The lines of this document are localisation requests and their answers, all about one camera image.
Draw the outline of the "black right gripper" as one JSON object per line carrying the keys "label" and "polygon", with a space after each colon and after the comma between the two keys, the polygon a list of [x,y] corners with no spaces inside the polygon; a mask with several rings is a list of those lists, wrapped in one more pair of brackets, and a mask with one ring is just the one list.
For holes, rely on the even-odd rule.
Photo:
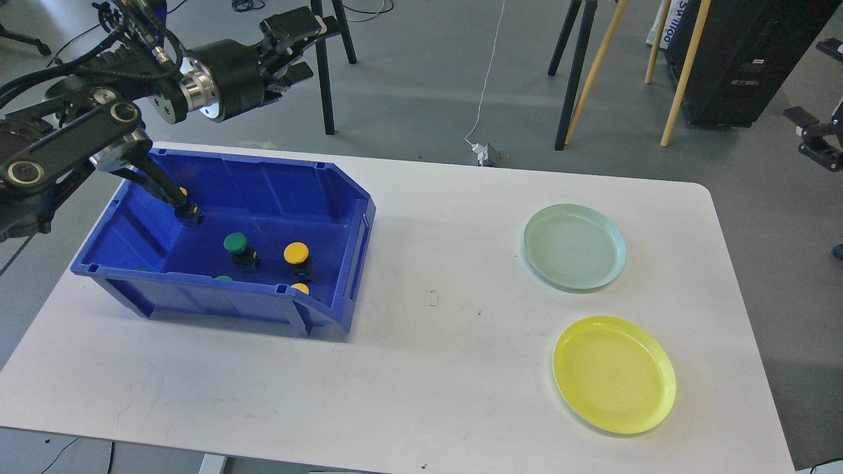
{"label": "black right gripper", "polygon": [[[816,50],[822,52],[836,62],[843,62],[842,40],[828,38],[820,40],[815,45]],[[830,172],[841,171],[842,152],[840,148],[832,146],[825,137],[834,135],[841,144],[841,122],[820,123],[820,120],[801,106],[792,106],[783,111],[783,116],[797,126],[797,135],[802,139],[798,145],[798,153],[813,160]]]}

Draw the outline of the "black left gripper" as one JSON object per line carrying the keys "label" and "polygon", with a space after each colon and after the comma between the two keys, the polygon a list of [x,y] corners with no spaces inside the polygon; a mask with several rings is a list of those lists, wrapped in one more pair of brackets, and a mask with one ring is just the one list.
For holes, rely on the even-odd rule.
{"label": "black left gripper", "polygon": [[269,72],[266,78],[261,73],[262,54],[298,56],[315,42],[341,33],[335,17],[323,17],[308,7],[271,15],[259,29],[263,39],[256,44],[222,39],[193,48],[193,58],[207,69],[214,86],[215,103],[200,110],[208,119],[222,122],[274,104],[282,93],[314,76],[310,66],[300,62]]}

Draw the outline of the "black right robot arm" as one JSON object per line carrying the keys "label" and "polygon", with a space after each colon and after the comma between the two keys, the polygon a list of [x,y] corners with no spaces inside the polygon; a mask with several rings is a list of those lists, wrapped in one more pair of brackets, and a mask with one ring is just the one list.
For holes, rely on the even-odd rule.
{"label": "black right robot arm", "polygon": [[801,138],[799,153],[831,172],[841,171],[841,149],[829,144],[825,138],[834,136],[842,144],[842,104],[838,104],[829,122],[822,122],[801,106],[786,109],[783,116],[797,126]]}

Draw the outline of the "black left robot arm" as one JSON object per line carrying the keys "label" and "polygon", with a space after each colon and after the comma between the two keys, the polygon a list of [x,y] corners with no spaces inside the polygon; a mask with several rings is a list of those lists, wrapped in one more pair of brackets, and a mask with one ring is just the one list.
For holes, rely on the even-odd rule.
{"label": "black left robot arm", "polygon": [[331,110],[325,40],[350,45],[341,7],[325,16],[320,2],[261,21],[253,45],[217,40],[193,49],[167,27],[165,1],[96,3],[107,36],[70,62],[29,73],[2,87],[2,105],[51,82],[39,104],[2,118],[2,240],[51,231],[62,204],[96,171],[141,186],[187,226],[201,222],[198,204],[150,158],[151,139],[136,102],[148,98],[171,124],[193,111],[222,122],[282,99],[313,77],[302,61],[319,48],[325,113]]}

